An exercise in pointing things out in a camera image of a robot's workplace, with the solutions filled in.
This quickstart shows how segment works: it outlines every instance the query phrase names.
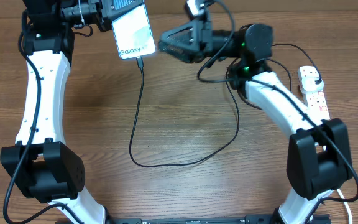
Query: cable connector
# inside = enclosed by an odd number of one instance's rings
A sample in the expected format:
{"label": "cable connector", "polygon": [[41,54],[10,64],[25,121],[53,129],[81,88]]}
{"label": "cable connector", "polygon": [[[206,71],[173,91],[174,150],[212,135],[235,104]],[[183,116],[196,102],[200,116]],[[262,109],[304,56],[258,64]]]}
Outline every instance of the cable connector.
{"label": "cable connector", "polygon": [[140,69],[143,69],[143,59],[142,57],[136,57],[136,62],[137,62],[137,66],[140,68]]}

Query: wooden surface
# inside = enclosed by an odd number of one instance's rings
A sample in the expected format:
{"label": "wooden surface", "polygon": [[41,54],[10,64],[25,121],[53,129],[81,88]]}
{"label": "wooden surface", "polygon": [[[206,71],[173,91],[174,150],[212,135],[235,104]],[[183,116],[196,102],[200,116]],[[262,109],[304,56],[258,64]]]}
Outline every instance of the wooden surface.
{"label": "wooden surface", "polygon": [[[358,173],[358,11],[235,14],[237,27],[263,22],[275,28],[275,41],[304,47],[321,70],[332,117],[346,122]],[[184,15],[151,16],[155,40],[187,21]],[[214,28],[227,29],[225,14],[214,15]],[[17,52],[20,19],[0,19],[0,150],[12,146],[23,115],[27,70]],[[298,83],[299,66],[309,65],[296,49],[277,47]],[[200,64],[183,64],[156,53],[145,61],[145,90],[134,141],[134,156],[143,164],[188,162],[227,143],[234,135],[233,102],[224,84],[196,81]],[[222,78],[230,61],[216,63],[204,75]],[[287,74],[272,65],[288,86]],[[114,35],[96,32],[76,37],[73,67],[65,93],[67,146],[85,163],[86,186],[114,217],[238,217],[272,213],[290,189],[285,168],[288,141],[261,111],[240,103],[238,138],[212,159],[191,167],[145,169],[128,155],[140,73],[133,60],[120,60]],[[0,223],[9,176],[0,164]],[[355,194],[353,181],[342,188]],[[15,187],[9,213],[23,219],[45,205],[24,198]],[[351,204],[358,223],[358,201]],[[329,202],[319,213],[346,223],[342,204]],[[64,217],[49,211],[34,223]]]}
{"label": "wooden surface", "polygon": [[[183,14],[186,0],[145,0],[149,14]],[[232,12],[358,10],[358,0],[224,0]],[[23,0],[0,0],[0,18],[15,18],[25,9]],[[213,12],[224,12],[218,5]]]}

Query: wooden tabletop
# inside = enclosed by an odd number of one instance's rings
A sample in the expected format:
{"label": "wooden tabletop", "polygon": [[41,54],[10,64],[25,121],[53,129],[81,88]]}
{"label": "wooden tabletop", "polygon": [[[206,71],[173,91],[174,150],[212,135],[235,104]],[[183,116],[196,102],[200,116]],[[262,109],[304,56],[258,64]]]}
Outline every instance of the wooden tabletop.
{"label": "wooden tabletop", "polygon": [[[347,124],[358,173],[358,11],[234,16],[237,27],[270,24],[276,43],[297,44],[310,54],[323,75],[331,117]],[[213,17],[214,29],[230,27],[227,15]],[[163,31],[188,20],[184,15],[160,15],[150,21],[158,42]],[[27,68],[17,51],[20,28],[20,19],[0,19],[0,150],[14,145],[24,110]],[[293,92],[300,96],[296,71],[309,61],[291,47],[277,47],[273,53],[290,69]],[[200,83],[196,80],[200,64],[184,64],[160,52],[144,62],[144,98],[133,147],[140,163],[194,161],[233,137],[236,116],[225,84]],[[222,78],[229,63],[216,63],[203,75]],[[272,67],[288,86],[285,71]],[[128,145],[139,88],[139,69],[133,60],[119,59],[112,32],[76,36],[65,92],[65,139],[85,163],[86,187],[114,217],[238,217],[272,213],[284,202],[290,189],[285,172],[288,140],[262,111],[243,103],[239,136],[210,160],[197,166],[154,169],[132,163]],[[2,203],[9,179],[0,164],[0,223],[4,223]],[[342,191],[352,197],[354,181],[345,183]],[[24,198],[15,187],[9,214],[22,220],[44,206]],[[350,206],[358,223],[358,201]],[[347,223],[340,203],[328,202],[318,213],[330,214],[333,223]],[[64,219],[52,210],[34,223]]]}

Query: white cable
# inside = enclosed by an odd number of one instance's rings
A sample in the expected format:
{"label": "white cable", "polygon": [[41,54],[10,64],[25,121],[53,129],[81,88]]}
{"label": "white cable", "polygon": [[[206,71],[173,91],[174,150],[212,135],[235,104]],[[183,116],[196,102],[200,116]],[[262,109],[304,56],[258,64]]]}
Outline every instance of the white cable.
{"label": "white cable", "polygon": [[85,20],[84,20],[84,17],[82,16],[82,10],[81,10],[81,0],[78,0],[78,7],[80,8],[81,22],[85,26]]}
{"label": "white cable", "polygon": [[[341,199],[345,199],[345,196],[343,196],[341,189],[337,189],[336,191],[338,192]],[[349,217],[349,224],[353,224],[351,208],[349,207],[349,204],[347,202],[344,202],[343,204],[345,205],[347,216]]]}

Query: power plug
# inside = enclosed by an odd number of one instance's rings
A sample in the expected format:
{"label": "power plug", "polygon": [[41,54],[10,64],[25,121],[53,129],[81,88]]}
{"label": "power plug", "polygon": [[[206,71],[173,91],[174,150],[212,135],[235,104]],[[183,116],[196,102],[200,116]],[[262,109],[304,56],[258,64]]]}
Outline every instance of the power plug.
{"label": "power plug", "polygon": [[302,66],[298,70],[300,81],[300,89],[303,94],[310,94],[313,92],[321,91],[324,88],[324,81],[316,84],[319,80],[319,74],[313,66]]}

